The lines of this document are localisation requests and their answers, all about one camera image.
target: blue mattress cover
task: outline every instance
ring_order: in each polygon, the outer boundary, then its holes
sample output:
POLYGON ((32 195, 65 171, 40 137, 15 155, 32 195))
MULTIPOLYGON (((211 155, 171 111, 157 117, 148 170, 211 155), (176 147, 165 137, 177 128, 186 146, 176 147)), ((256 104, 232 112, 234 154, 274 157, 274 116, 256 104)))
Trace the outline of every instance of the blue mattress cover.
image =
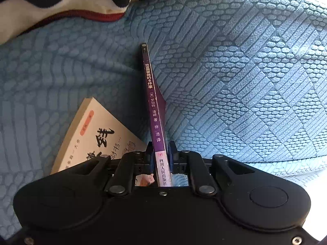
POLYGON ((146 141, 147 42, 179 150, 277 175, 327 166, 327 9, 312 0, 145 0, 112 23, 67 18, 0 46, 0 235, 95 97, 146 141))

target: beige fabric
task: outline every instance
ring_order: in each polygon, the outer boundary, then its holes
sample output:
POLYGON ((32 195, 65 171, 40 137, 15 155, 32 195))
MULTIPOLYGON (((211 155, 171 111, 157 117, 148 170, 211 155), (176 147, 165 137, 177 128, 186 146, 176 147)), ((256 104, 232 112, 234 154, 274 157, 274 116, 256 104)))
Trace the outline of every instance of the beige fabric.
POLYGON ((26 0, 0 3, 0 45, 16 37, 42 19, 67 10, 90 10, 102 14, 123 13, 112 0, 62 0, 49 8, 39 8, 26 0))

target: purple book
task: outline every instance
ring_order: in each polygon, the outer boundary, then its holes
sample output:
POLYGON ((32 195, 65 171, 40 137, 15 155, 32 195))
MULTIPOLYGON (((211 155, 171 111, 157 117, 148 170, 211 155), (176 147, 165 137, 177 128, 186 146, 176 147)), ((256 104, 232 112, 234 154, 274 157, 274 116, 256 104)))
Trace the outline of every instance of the purple book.
POLYGON ((159 187, 171 187, 171 176, 167 157, 166 137, 165 137, 165 111, 166 101, 164 100, 156 79, 153 76, 150 63, 148 45, 142 43, 142 55, 144 64, 144 74, 148 107, 150 114, 150 131, 152 146, 157 163, 157 178, 159 187))

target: blue fabric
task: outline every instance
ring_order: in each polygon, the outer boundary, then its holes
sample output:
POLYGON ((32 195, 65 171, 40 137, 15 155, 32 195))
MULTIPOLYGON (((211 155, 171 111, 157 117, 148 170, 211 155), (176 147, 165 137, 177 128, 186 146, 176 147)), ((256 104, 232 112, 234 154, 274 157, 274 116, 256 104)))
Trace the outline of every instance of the blue fabric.
POLYGON ((309 0, 147 0, 113 23, 62 19, 0 46, 0 235, 20 228, 12 198, 49 174, 84 97, 146 139, 144 41, 179 150, 278 175, 325 168, 326 22, 309 0))

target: beige book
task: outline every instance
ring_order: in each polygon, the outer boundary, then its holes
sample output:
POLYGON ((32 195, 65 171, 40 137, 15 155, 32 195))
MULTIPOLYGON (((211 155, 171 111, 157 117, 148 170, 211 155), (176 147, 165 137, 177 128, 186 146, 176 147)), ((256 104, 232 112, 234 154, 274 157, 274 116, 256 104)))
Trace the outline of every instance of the beige book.
POLYGON ((85 98, 69 126, 51 174, 98 155, 117 159, 128 152, 145 151, 146 147, 95 98, 85 98))

